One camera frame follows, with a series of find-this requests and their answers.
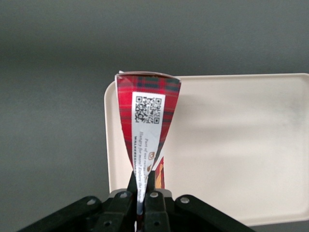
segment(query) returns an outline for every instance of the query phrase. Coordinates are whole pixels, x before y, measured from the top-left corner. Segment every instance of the snack wrapper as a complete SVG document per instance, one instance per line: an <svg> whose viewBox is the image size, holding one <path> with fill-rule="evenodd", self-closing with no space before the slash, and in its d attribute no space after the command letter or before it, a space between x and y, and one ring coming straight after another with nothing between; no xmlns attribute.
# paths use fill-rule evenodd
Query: snack wrapper
<svg viewBox="0 0 309 232"><path fill-rule="evenodd" d="M155 170L155 187L165 187L161 149L181 81L155 72L122 72L115 81L122 131L138 189L137 214L141 215L151 170Z"/></svg>

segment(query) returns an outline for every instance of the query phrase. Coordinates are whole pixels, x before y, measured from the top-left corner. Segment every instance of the tartan wrapper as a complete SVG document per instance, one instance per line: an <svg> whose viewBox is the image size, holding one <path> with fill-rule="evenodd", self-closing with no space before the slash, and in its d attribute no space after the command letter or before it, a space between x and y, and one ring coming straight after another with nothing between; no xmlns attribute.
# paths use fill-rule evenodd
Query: tartan wrapper
<svg viewBox="0 0 309 232"><path fill-rule="evenodd" d="M165 95L159 147L154 159L154 163L157 161L159 162L155 170L155 187L164 188L164 161L163 158L161 160L157 159L169 131L169 126L177 104L181 82L175 77L155 72L125 72L117 74L115 79L117 84L122 131L124 134L128 156L132 165L132 92L137 91Z"/></svg>

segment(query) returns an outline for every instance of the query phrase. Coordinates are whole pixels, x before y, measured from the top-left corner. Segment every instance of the white tray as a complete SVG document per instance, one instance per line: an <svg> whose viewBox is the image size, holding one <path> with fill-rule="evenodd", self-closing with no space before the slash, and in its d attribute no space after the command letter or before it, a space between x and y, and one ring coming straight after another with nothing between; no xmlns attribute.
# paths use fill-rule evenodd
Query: white tray
<svg viewBox="0 0 309 232"><path fill-rule="evenodd" d="M248 226L309 219L309 75L182 76L163 146L166 189ZM110 191L132 167L115 83L105 93Z"/></svg>

